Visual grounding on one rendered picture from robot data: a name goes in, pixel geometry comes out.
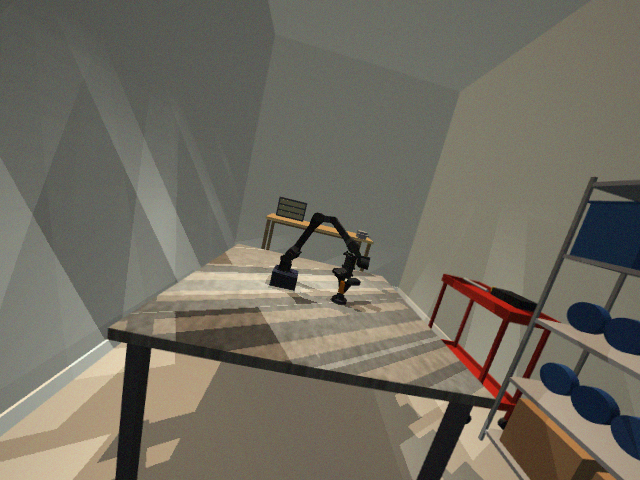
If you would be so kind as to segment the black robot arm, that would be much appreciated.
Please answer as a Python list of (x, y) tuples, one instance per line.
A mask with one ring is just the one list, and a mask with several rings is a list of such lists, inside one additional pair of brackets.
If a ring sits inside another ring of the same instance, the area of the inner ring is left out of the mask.
[[(349, 266), (354, 266), (356, 259), (357, 259), (357, 263), (356, 265), (359, 268), (363, 268), (368, 270), (369, 267), (369, 262), (370, 262), (370, 257), (365, 257), (362, 256), (360, 251), (359, 251), (359, 244), (352, 238), (349, 236), (349, 234), (347, 233), (347, 231), (344, 229), (344, 227), (341, 225), (341, 223), (338, 221), (337, 217), (331, 217), (331, 216), (324, 216), (322, 213), (315, 213), (310, 221), (309, 226), (306, 228), (306, 230), (304, 231), (304, 233), (301, 235), (301, 237), (298, 239), (298, 241), (295, 243), (295, 245), (293, 245), (288, 251), (286, 251), (286, 253), (282, 256), (280, 256), (280, 264), (277, 270), (283, 271), (288, 273), (291, 269), (292, 266), (292, 260), (295, 258), (298, 258), (299, 255), (302, 253), (301, 247), (304, 245), (304, 243), (307, 241), (307, 239), (310, 237), (310, 235), (313, 233), (313, 231), (320, 226), (323, 222), (327, 222), (327, 223), (332, 223), (333, 226), (335, 227), (335, 229), (338, 231), (338, 233), (341, 235), (341, 237), (343, 238), (343, 240), (345, 241), (345, 244), (349, 250), (344, 252), (343, 255), (346, 255), (345, 258), (345, 264), (349, 265)], [(353, 254), (355, 255), (353, 255)], [(346, 269), (344, 268), (344, 265), (342, 265), (341, 268), (338, 268), (336, 270), (334, 270), (334, 275), (338, 278), (345, 278), (349, 276), (349, 269), (346, 267)]]

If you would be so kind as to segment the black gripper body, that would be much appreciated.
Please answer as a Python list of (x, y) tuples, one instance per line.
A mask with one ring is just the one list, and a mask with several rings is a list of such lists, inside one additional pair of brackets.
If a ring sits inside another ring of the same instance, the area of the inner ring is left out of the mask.
[[(348, 282), (350, 285), (352, 285), (352, 286), (360, 286), (361, 281), (360, 281), (359, 279), (357, 279), (357, 278), (351, 278), (351, 277), (353, 277), (352, 272), (353, 272), (353, 270), (355, 270), (355, 267), (354, 267), (354, 266), (346, 265), (345, 263), (344, 263), (344, 264), (342, 264), (342, 265), (344, 265), (344, 268), (345, 268), (345, 269), (346, 269), (346, 267), (349, 269), (349, 276), (348, 276), (348, 277), (345, 277), (346, 279), (348, 279), (348, 280), (347, 280), (347, 282)], [(338, 269), (338, 268), (334, 268), (334, 269), (332, 270), (332, 273), (334, 273), (334, 270), (336, 270), (336, 269)]]

